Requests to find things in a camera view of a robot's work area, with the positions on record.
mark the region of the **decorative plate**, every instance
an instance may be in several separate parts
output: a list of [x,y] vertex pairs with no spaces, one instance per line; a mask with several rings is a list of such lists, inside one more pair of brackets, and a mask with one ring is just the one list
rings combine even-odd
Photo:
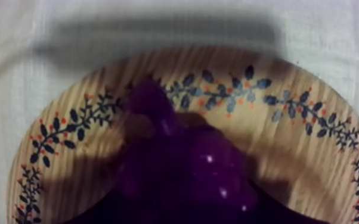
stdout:
[[123,105],[159,82],[188,124],[203,117],[249,155],[274,198],[330,223],[359,223],[359,117],[307,71],[241,49],[176,48],[103,67],[55,99],[25,134],[7,190],[8,223],[61,223],[113,186],[114,158],[147,122]]

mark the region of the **white fabric backdrop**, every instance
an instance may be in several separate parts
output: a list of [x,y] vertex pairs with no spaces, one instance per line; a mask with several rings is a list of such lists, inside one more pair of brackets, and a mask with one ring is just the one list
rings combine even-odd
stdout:
[[105,62],[189,44],[284,58],[359,114],[358,0],[0,0],[0,223],[21,137],[53,98]]

